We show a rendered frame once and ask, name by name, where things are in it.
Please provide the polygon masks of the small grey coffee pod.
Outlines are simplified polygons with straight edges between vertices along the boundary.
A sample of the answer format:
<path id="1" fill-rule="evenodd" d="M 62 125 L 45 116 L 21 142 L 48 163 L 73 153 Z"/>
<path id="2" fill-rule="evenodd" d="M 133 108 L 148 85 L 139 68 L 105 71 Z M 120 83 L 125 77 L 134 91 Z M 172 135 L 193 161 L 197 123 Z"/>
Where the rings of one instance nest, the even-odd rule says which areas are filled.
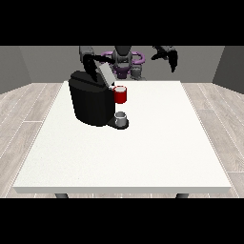
<path id="1" fill-rule="evenodd" d="M 138 80 L 141 77 L 142 67 L 140 65 L 133 65 L 131 67 L 131 78 Z"/>

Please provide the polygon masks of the black coffee machine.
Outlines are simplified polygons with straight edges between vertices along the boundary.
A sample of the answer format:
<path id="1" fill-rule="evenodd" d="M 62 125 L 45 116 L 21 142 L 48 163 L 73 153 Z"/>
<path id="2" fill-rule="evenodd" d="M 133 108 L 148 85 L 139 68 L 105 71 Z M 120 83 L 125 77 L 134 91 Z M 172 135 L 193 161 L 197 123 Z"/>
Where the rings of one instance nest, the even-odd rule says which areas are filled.
<path id="1" fill-rule="evenodd" d="M 113 89 L 114 84 L 109 88 L 100 73 L 97 74 L 97 81 L 94 81 L 85 71 L 75 71 L 69 80 L 71 101 L 75 116 L 81 122 L 96 126 L 111 126 L 118 130 L 129 127 L 129 120 L 123 127 L 115 125 L 115 103 Z"/>

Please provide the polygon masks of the red pod holder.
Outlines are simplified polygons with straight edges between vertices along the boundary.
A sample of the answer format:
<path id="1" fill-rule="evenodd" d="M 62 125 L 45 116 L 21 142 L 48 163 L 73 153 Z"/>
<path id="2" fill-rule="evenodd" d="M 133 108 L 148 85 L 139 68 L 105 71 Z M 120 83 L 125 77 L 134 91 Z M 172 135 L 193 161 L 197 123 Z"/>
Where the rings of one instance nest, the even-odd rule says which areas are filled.
<path id="1" fill-rule="evenodd" d="M 123 104 L 127 101 L 127 88 L 124 86 L 116 86 L 113 89 L 114 102 Z"/>

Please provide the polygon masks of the pale grey machine lid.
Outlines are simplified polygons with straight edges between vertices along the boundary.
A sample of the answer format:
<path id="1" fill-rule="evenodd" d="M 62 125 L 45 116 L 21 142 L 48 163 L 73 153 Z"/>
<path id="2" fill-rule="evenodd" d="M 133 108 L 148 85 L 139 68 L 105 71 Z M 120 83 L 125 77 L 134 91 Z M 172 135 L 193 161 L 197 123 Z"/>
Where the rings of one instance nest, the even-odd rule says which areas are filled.
<path id="1" fill-rule="evenodd" d="M 107 87 L 110 87 L 113 85 L 115 81 L 115 77 L 112 73 L 111 67 L 108 63 L 104 63 L 98 67 Z"/>

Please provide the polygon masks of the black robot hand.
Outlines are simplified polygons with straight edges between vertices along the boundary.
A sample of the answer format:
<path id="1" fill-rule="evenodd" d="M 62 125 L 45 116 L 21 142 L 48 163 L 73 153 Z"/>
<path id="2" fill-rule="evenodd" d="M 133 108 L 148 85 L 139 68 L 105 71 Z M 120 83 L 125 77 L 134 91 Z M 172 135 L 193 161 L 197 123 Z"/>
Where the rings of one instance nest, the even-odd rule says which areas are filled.
<path id="1" fill-rule="evenodd" d="M 152 60 L 164 59 L 171 66 L 171 70 L 175 71 L 178 63 L 178 53 L 174 46 L 153 46 L 156 54 L 152 56 Z"/>
<path id="2" fill-rule="evenodd" d="M 97 74 L 96 74 L 97 67 L 95 65 L 96 61 L 103 62 L 103 63 L 108 62 L 110 64 L 115 63 L 113 59 L 106 56 L 85 54 L 83 56 L 83 66 L 86 73 L 89 74 L 94 81 L 97 81 Z"/>

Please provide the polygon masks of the small grey cup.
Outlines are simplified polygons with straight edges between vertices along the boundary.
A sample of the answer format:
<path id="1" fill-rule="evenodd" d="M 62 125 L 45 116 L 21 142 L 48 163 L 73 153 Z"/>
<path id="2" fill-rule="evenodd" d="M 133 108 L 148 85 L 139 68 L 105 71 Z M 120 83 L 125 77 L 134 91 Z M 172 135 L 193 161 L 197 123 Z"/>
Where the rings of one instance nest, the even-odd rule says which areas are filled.
<path id="1" fill-rule="evenodd" d="M 117 112 L 114 115 L 115 125 L 118 127 L 123 127 L 127 123 L 127 115 L 124 112 Z"/>

